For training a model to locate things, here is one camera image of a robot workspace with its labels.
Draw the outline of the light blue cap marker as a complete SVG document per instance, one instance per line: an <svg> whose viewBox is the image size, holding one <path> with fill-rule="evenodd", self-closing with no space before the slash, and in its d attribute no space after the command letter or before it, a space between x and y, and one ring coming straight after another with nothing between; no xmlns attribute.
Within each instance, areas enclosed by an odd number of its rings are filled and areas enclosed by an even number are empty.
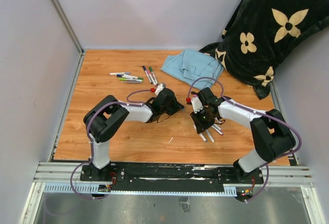
<svg viewBox="0 0 329 224"><path fill-rule="evenodd" d="M196 125L195 124L193 124L193 127L194 127L195 131L197 132L197 128L196 128ZM204 142L208 142L208 140L206 139L206 137L202 133L197 133L197 134L201 137L201 139Z"/></svg>

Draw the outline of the white slim marker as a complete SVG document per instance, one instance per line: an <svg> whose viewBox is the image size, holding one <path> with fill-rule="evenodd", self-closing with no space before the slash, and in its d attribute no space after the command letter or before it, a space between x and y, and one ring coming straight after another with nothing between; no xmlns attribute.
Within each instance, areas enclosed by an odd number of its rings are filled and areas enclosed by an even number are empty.
<svg viewBox="0 0 329 224"><path fill-rule="evenodd" d="M208 130L206 130L205 132L206 132L207 136L209 137L210 141L211 141L212 143L214 143L215 140L214 140L214 138L212 137L212 135L210 134L210 132L209 132Z"/></svg>

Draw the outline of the pink marker pen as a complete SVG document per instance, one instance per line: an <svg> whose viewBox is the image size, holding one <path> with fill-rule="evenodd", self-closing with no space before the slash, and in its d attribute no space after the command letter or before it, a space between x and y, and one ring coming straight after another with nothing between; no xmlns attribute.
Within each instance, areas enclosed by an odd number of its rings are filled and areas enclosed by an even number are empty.
<svg viewBox="0 0 329 224"><path fill-rule="evenodd" d="M219 131L222 130L217 124L214 124L213 126L214 126L216 129L218 129Z"/></svg>

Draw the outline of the red pink cap marker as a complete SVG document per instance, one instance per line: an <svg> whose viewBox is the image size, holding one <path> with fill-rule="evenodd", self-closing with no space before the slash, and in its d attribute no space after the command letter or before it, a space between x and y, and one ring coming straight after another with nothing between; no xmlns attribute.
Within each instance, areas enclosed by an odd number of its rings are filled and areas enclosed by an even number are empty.
<svg viewBox="0 0 329 224"><path fill-rule="evenodd" d="M154 84L154 86L157 86L158 84L157 84L156 80L153 78L152 73L149 70L147 70L147 73L148 73L152 83Z"/></svg>

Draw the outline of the dark blue cap marker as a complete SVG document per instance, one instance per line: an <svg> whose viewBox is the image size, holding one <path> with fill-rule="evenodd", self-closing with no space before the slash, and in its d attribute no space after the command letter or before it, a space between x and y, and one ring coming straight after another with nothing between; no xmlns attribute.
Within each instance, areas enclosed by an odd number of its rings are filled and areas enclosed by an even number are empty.
<svg viewBox="0 0 329 224"><path fill-rule="evenodd" d="M148 73L146 67L145 67L145 66L142 66L142 68L143 68L143 70L144 70L144 72L145 72L145 74L146 74L148 80L150 81L150 83L153 84L153 81L152 81L152 79L151 79L151 77L150 77L150 75L149 75L149 73Z"/></svg>

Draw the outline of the magenta cap marker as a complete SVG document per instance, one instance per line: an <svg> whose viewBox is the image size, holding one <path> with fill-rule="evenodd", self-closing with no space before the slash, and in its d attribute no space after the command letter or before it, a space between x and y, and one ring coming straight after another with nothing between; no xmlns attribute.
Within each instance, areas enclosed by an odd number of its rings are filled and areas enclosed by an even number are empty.
<svg viewBox="0 0 329 224"><path fill-rule="evenodd" d="M215 126L212 126L212 128L213 128L217 133L219 133L221 136L223 135L223 133L222 133L222 131L221 131L220 128L215 127Z"/></svg>

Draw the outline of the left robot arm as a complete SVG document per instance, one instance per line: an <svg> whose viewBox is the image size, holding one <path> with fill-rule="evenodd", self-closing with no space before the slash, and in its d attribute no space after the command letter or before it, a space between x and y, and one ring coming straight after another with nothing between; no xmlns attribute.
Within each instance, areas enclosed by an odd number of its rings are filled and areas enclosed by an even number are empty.
<svg viewBox="0 0 329 224"><path fill-rule="evenodd" d="M163 114L172 116L185 108L166 87L154 93L155 97L145 102L122 102L109 95L85 115L83 122L91 150L89 167L98 180L110 175L109 142L124 122L153 123Z"/></svg>

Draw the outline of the light blue cloth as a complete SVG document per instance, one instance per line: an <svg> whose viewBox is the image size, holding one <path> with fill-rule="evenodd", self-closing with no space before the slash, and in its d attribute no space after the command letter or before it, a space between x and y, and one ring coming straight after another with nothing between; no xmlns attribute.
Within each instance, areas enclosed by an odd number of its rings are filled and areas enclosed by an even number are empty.
<svg viewBox="0 0 329 224"><path fill-rule="evenodd" d="M214 85L224 67L215 58L201 52L185 49L177 55L170 55L164 61L161 71L189 85L198 78L194 87L201 90Z"/></svg>

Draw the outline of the green cap marker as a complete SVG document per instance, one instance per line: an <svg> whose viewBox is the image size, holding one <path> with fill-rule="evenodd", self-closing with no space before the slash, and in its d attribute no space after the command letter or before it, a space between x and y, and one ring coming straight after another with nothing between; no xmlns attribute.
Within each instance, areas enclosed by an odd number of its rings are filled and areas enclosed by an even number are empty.
<svg viewBox="0 0 329 224"><path fill-rule="evenodd" d="M154 82L154 84L157 86L158 85L158 81L157 81L157 79L156 79L156 76L155 76L155 74L154 74L154 71L153 71L153 68L150 66L149 67L149 71L150 71L150 73L151 73L151 76L152 76L152 78L153 78L153 82Z"/></svg>

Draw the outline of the lavender marker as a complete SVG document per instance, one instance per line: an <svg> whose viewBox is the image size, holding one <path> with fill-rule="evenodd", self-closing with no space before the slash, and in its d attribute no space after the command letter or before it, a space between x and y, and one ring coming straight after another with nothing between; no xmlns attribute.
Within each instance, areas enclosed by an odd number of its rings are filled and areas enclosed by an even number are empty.
<svg viewBox="0 0 329 224"><path fill-rule="evenodd" d="M141 84L142 82L140 82L140 81L125 81L125 83Z"/></svg>

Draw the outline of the navy green marker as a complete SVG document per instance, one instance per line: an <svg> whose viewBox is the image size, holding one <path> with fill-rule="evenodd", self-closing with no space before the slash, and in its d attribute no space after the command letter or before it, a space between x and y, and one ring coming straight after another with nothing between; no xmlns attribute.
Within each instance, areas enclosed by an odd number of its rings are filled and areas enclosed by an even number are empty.
<svg viewBox="0 0 329 224"><path fill-rule="evenodd" d="M139 79L139 80L143 80L142 77L132 76L132 75L128 75L128 74L124 74L124 75L116 75L116 77L119 77L119 78L126 78L126 79Z"/></svg>

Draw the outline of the light green marker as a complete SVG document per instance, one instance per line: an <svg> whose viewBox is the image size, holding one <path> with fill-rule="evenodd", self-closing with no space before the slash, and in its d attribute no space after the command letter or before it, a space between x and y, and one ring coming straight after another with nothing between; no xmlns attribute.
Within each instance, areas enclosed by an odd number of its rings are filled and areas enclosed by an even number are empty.
<svg viewBox="0 0 329 224"><path fill-rule="evenodd" d="M126 78L119 78L120 81L124 81L124 82L143 82L143 80L139 80L139 79L126 79Z"/></svg>

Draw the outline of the black floral blanket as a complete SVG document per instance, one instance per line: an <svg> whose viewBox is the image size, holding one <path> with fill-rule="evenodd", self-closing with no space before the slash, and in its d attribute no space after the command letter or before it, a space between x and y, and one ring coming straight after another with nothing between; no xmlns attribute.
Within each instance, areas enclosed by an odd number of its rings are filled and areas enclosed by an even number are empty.
<svg viewBox="0 0 329 224"><path fill-rule="evenodd" d="M222 40L201 52L264 99L277 67L303 41L327 27L328 0L241 0Z"/></svg>

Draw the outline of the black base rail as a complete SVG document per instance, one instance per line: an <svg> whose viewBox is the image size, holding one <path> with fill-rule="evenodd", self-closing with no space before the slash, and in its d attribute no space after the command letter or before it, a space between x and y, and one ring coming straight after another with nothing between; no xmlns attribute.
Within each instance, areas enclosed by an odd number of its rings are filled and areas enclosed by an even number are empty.
<svg viewBox="0 0 329 224"><path fill-rule="evenodd" d="M81 181L111 182L116 191L151 193L221 192L225 184L264 182L260 169L243 173L233 166L111 162L102 169L84 165Z"/></svg>

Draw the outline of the aluminium corner post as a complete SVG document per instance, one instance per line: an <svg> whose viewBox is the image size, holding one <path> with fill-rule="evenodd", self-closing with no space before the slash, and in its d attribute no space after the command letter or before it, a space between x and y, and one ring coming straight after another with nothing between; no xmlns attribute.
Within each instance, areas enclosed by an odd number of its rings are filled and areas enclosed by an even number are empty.
<svg viewBox="0 0 329 224"><path fill-rule="evenodd" d="M50 2L53 5L59 19L61 20L66 32L68 33L71 41L73 42L76 50L78 51L78 53L80 55L82 55L84 53L84 49L81 46L81 43L79 42L78 37L76 36L76 34L60 4L60 1L59 0L50 0Z"/></svg>

